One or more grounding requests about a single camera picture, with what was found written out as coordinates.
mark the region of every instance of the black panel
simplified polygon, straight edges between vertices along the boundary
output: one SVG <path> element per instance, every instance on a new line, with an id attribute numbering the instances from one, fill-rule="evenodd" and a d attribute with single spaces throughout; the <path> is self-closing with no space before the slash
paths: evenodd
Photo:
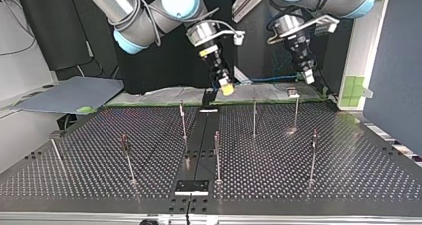
<path id="1" fill-rule="evenodd" d="M 118 61 L 111 26 L 108 24 L 107 17 L 92 0 L 73 0 L 73 2 L 87 34 L 94 57 L 102 65 L 104 71 L 101 72 L 99 65 L 94 60 L 81 65 L 81 69 L 86 76 L 109 78 L 117 67 Z M 65 80 L 79 75 L 80 72 L 76 67 L 73 67 L 56 71 L 56 74 L 59 80 Z"/>
<path id="2" fill-rule="evenodd" d="M 72 67 L 90 58 L 71 0 L 20 0 L 51 70 Z"/>
<path id="3" fill-rule="evenodd" d="M 421 0 L 390 0 L 364 115 L 422 154 Z"/>
<path id="4" fill-rule="evenodd" d="M 323 68 L 323 75 L 330 88 L 336 93 L 339 93 L 341 88 L 353 24 L 354 20 L 343 19 L 338 24 L 335 33 L 313 37 L 313 40 L 327 38 L 326 43 L 321 41 L 311 42 L 312 49 L 318 56 L 320 68 Z"/>
<path id="5" fill-rule="evenodd" d="M 213 18 L 230 22 L 234 0 L 204 1 L 209 10 L 220 8 Z M 163 37 L 161 47 L 154 44 L 137 55 L 129 55 L 117 47 L 126 90 L 132 94 L 141 94 L 177 85 L 209 87 L 208 67 L 199 59 L 185 33 L 185 28 L 180 26 Z M 233 65 L 233 40 L 228 38 L 224 40 L 223 45 L 226 61 Z"/>

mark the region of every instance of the green tape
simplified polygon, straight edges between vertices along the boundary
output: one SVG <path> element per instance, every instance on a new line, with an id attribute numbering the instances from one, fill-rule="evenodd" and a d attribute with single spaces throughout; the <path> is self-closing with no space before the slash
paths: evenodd
<path id="1" fill-rule="evenodd" d="M 97 111 L 96 109 L 93 109 L 90 106 L 84 106 L 77 109 L 78 113 L 85 113 L 85 114 L 95 113 L 96 111 Z"/>
<path id="2" fill-rule="evenodd" d="M 358 107 L 363 96 L 365 77 L 347 76 L 340 105 L 342 107 Z"/>

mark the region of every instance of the gray foam sheet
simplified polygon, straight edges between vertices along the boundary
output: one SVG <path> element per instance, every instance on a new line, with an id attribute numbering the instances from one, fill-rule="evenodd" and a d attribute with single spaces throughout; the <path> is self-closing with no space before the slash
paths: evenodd
<path id="1" fill-rule="evenodd" d="M 96 109 L 122 89 L 123 82 L 120 80 L 73 77 L 22 101 L 15 108 L 33 112 L 84 115 L 85 113 L 78 112 L 79 108 Z"/>

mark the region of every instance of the metal peg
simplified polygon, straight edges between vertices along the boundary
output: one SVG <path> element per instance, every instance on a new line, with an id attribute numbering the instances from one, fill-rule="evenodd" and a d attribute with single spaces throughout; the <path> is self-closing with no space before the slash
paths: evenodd
<path id="1" fill-rule="evenodd" d="M 131 175 L 131 182 L 133 184 L 136 184 L 136 178 L 134 177 L 134 172 L 133 172 L 133 165 L 131 163 L 130 160 L 130 151 L 131 151 L 131 147 L 129 144 L 129 138 L 127 133 L 124 133 L 123 136 L 121 137 L 121 149 L 123 151 L 123 155 L 124 157 L 127 159 L 127 164 L 129 166 L 129 170 L 130 170 L 130 175 Z"/>
<path id="2" fill-rule="evenodd" d="M 186 135 L 185 113 L 184 113 L 184 110 L 183 110 L 183 101 L 180 103 L 180 116 L 182 117 L 182 123 L 183 123 L 183 139 L 186 142 L 187 141 L 187 135 Z"/>
<path id="3" fill-rule="evenodd" d="M 255 138 L 257 136 L 257 101 L 254 99 L 254 133 L 253 137 Z"/>
<path id="4" fill-rule="evenodd" d="M 318 134 L 317 129 L 314 129 L 311 146 L 313 148 L 313 160 L 311 162 L 311 172 L 310 172 L 310 181 L 309 181 L 310 187 L 314 183 L 314 180 L 313 180 L 313 178 L 314 178 L 314 167 L 315 167 L 315 162 L 316 162 L 317 149 L 318 149 L 318 146 L 319 146 L 319 134 Z"/>
<path id="5" fill-rule="evenodd" d="M 296 98 L 295 101 L 295 118 L 293 122 L 292 131 L 296 131 L 297 129 L 297 122 L 298 122 L 298 108 L 299 108 L 299 94 L 296 88 L 287 88 L 287 93 L 289 98 Z"/>
<path id="6" fill-rule="evenodd" d="M 217 184 L 221 184 L 223 183 L 223 181 L 221 180 L 221 175 L 220 175 L 220 133 L 219 132 L 215 132 L 215 136 L 214 136 L 214 153 L 217 157 Z"/>
<path id="7" fill-rule="evenodd" d="M 59 150 L 57 149 L 56 142 L 53 139 L 50 139 L 50 143 L 53 146 L 53 149 L 54 149 L 54 152 L 56 153 L 57 158 L 59 158 L 60 162 L 63 162 L 62 157 L 59 154 Z"/>

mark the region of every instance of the table surface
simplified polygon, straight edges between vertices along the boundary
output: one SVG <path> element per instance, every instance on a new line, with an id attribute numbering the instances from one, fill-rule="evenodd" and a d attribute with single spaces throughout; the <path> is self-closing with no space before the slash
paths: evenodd
<path id="1" fill-rule="evenodd" d="M 422 170 L 335 104 L 109 107 L 0 175 L 2 212 L 422 217 Z M 319 133 L 310 182 L 313 130 Z M 220 133 L 222 184 L 215 183 Z M 137 184 L 120 140 L 128 134 Z M 206 180 L 208 196 L 175 196 Z"/>

